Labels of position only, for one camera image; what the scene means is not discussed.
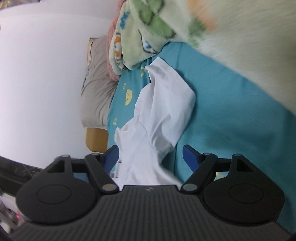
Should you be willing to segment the light grey printed t-shirt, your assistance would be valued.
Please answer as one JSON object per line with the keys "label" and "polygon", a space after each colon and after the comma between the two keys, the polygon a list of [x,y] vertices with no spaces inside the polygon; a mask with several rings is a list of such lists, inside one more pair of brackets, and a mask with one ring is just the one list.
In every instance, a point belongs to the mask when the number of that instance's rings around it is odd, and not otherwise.
{"label": "light grey printed t-shirt", "polygon": [[150,83],[140,92],[134,117],[117,128],[114,140],[119,148],[113,180],[127,185],[176,185],[181,181],[162,165],[175,149],[194,106],[196,94],[185,80],[158,57],[148,66]]}

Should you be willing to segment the teal patterned bed sheet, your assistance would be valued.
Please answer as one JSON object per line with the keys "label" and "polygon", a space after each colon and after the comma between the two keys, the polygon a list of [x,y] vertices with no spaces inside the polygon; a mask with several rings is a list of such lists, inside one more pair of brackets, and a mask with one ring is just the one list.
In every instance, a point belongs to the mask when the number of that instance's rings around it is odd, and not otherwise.
{"label": "teal patterned bed sheet", "polygon": [[196,94],[191,119],[163,165],[180,181],[192,173],[184,145],[221,158],[243,154],[284,192],[278,223],[295,232],[295,116],[253,82],[193,50],[169,43],[159,53]]}

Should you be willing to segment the pink fluffy blanket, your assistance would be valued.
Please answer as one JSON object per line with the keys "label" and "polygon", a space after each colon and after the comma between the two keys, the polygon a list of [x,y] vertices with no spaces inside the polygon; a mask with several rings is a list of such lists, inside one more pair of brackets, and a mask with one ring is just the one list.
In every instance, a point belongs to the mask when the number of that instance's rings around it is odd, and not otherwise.
{"label": "pink fluffy blanket", "polygon": [[113,67],[114,66],[116,67],[113,44],[114,44],[114,34],[115,34],[115,30],[116,30],[116,25],[117,25],[118,19],[120,17],[121,7],[124,3],[125,3],[125,0],[117,1],[115,17],[111,21],[111,25],[109,27],[109,30],[107,32],[107,37],[106,37],[107,71],[108,71],[109,77],[113,81],[119,80],[119,75],[117,75],[113,70]]}

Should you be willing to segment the green cartoon fleece blanket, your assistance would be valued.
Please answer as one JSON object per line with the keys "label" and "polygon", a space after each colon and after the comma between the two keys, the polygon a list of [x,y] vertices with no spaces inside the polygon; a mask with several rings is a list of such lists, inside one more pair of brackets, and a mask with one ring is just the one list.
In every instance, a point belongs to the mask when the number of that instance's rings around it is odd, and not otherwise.
{"label": "green cartoon fleece blanket", "polygon": [[295,112],[295,1],[125,1],[114,34],[117,75],[184,42]]}

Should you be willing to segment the grey pillow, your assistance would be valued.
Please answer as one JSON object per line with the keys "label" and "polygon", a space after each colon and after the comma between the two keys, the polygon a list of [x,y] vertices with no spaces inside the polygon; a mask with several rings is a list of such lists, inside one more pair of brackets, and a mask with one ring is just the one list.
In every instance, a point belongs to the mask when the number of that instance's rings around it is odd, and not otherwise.
{"label": "grey pillow", "polygon": [[117,82],[107,69],[107,37],[91,38],[88,43],[87,70],[81,89],[81,123],[85,128],[107,129],[110,104]]}

